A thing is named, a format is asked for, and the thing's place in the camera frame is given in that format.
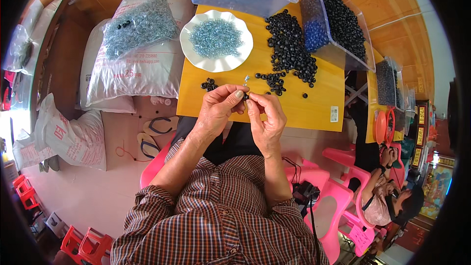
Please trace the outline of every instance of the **plaid shirt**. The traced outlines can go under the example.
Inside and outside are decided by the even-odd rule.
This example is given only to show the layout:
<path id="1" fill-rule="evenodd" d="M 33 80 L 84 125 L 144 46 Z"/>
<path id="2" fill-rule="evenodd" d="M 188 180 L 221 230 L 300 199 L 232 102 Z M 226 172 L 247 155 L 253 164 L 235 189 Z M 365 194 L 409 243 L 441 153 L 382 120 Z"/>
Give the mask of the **plaid shirt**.
<path id="1" fill-rule="evenodd" d="M 219 166 L 201 157 L 176 202 L 160 187 L 145 187 L 113 243 L 112 264 L 314 264 L 314 237 L 298 205 L 292 198 L 268 209 L 264 179 L 263 157 Z"/>

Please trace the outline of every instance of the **yellow table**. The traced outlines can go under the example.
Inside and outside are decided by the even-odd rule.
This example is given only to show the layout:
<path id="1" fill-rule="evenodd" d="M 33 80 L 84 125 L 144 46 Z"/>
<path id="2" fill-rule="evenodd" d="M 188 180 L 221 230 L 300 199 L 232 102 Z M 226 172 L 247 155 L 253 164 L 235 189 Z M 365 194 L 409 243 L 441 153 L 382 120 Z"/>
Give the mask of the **yellow table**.
<path id="1" fill-rule="evenodd" d="M 299 4 L 290 3 L 285 8 L 289 10 L 289 14 L 296 16 L 301 24 Z M 256 79 L 254 76 L 255 73 L 273 73 L 273 67 L 270 62 L 273 48 L 267 45 L 267 39 L 271 37 L 271 34 L 265 29 L 267 24 L 264 19 L 246 13 L 206 5 L 199 5 L 196 13 L 205 13 L 211 9 L 220 12 L 231 12 L 239 19 L 245 21 L 247 28 L 253 36 L 253 50 L 242 65 L 232 71 L 221 73 L 209 73 L 193 66 L 185 59 L 177 115 L 198 116 L 203 95 L 206 93 L 205 90 L 200 88 L 200 85 L 208 77 L 213 78 L 217 85 L 241 85 L 245 83 L 244 78 L 248 75 L 250 79 L 247 81 L 247 86 L 250 87 L 251 91 L 264 94 L 270 90 L 265 80 Z M 317 58 L 316 65 L 318 69 L 315 75 L 316 83 L 314 88 L 309 88 L 307 83 L 303 83 L 291 73 L 283 78 L 285 80 L 283 86 L 287 91 L 279 98 L 283 111 L 288 118 L 286 126 L 341 132 L 343 104 L 345 101 L 344 70 L 319 58 Z M 309 97 L 303 98 L 303 93 L 307 93 Z M 331 122 L 331 109 L 334 109 L 333 107 L 338 108 L 337 122 Z M 246 112 L 244 115 L 234 113 L 229 120 L 250 121 Z"/>
<path id="2" fill-rule="evenodd" d="M 376 63 L 384 60 L 384 57 L 380 55 L 376 49 L 373 49 L 374 61 Z M 368 71 L 366 73 L 366 78 L 368 81 L 368 127 L 366 128 L 366 143 L 376 142 L 373 131 L 374 131 L 374 112 L 376 110 L 383 110 L 386 112 L 388 107 L 385 105 L 380 105 L 378 103 L 378 83 L 376 81 L 376 74 Z M 394 141 L 399 141 L 404 139 L 404 134 L 398 131 L 394 131 Z"/>

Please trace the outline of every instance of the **tile floor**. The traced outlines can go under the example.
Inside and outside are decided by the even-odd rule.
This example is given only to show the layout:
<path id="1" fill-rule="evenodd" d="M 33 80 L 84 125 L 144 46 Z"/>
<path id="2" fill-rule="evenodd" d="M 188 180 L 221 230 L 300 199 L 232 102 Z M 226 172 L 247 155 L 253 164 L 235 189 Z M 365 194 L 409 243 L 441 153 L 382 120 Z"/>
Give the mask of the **tile floor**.
<path id="1" fill-rule="evenodd" d="M 89 226 L 112 237 L 122 234 L 124 218 L 134 204 L 134 194 L 139 190 L 140 174 L 147 166 L 147 160 L 139 150 L 137 134 L 142 132 L 143 124 L 156 117 L 171 117 L 176 113 L 176 100 L 171 106 L 150 103 L 150 98 L 135 97 L 137 114 L 102 113 L 105 127 L 107 171 L 94 168 L 71 166 L 59 159 L 60 171 L 40 173 L 37 167 L 22 170 L 46 209 L 47 214 L 55 211 L 67 225 L 73 225 L 81 232 Z M 286 128 L 281 138 L 284 156 L 300 163 L 306 158 L 331 173 L 332 178 L 339 178 L 342 166 L 322 156 L 326 147 L 348 149 L 349 135 L 344 125 L 342 132 L 327 132 L 308 129 Z M 163 147 L 173 133 L 156 137 L 156 143 Z M 124 154 L 117 147 L 124 147 L 129 154 Z M 321 226 L 319 237 L 327 231 L 330 223 L 328 208 L 333 203 L 326 203 L 324 214 L 315 215 L 316 226 Z"/>

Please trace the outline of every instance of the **red string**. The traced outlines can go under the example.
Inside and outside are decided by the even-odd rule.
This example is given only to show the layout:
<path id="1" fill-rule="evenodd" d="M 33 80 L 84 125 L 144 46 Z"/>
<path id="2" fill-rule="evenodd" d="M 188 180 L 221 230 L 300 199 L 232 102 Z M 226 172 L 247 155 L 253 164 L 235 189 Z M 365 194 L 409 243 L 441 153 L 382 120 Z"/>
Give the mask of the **red string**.
<path id="1" fill-rule="evenodd" d="M 118 154 L 118 151 L 117 151 L 118 149 L 121 149 L 121 150 L 123 151 L 123 154 L 122 154 L 121 156 Z M 134 159 L 134 161 L 136 161 L 136 162 L 150 162 L 150 161 L 152 161 L 151 159 L 148 159 L 147 161 L 141 161 L 141 160 L 136 159 L 130 152 L 128 152 L 127 150 L 124 149 L 124 139 L 123 139 L 123 141 L 122 141 L 122 147 L 121 147 L 121 146 L 117 146 L 117 147 L 115 148 L 115 153 L 116 153 L 116 155 L 119 156 L 119 157 L 123 157 L 123 156 L 124 156 L 124 153 L 128 153 L 129 156 L 131 156 L 131 157 Z"/>

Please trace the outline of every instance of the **white plate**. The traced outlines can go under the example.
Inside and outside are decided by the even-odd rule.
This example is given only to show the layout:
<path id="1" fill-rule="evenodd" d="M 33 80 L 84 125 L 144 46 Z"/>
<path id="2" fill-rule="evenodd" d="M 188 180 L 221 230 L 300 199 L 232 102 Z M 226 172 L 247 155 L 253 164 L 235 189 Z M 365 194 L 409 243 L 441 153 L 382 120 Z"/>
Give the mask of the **white plate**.
<path id="1" fill-rule="evenodd" d="M 242 32 L 240 38 L 244 43 L 242 46 L 237 48 L 237 51 L 240 52 L 238 57 L 233 55 L 228 55 L 226 57 L 210 60 L 198 55 L 195 50 L 193 50 L 193 44 L 190 42 L 190 33 L 193 32 L 193 28 L 208 19 L 223 19 L 228 22 L 233 22 L 235 28 Z M 230 71 L 238 66 L 240 66 L 245 60 L 249 57 L 250 52 L 253 48 L 253 38 L 252 34 L 247 29 L 245 22 L 236 18 L 235 15 L 229 12 L 219 12 L 215 10 L 210 10 L 205 13 L 195 15 L 189 23 L 187 23 L 180 33 L 180 43 L 181 49 L 185 54 L 186 58 L 197 68 L 202 68 L 208 72 L 218 73 Z"/>

